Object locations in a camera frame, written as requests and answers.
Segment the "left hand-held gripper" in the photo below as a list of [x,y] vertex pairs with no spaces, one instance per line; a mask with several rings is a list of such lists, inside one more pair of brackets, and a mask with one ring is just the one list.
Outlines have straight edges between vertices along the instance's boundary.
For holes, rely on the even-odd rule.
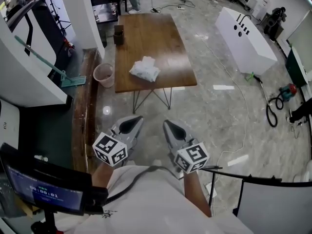
[[119,119],[116,126],[106,133],[101,132],[92,145],[96,157],[116,166],[125,161],[133,152],[133,146],[141,131],[143,116],[127,116]]

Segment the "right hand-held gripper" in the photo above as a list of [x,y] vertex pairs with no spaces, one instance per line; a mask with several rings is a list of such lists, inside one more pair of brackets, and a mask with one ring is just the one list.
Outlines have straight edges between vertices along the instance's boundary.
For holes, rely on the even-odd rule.
[[173,153],[173,164],[186,174],[203,168],[210,155],[203,142],[199,142],[193,132],[182,121],[166,119],[163,131],[170,151]]

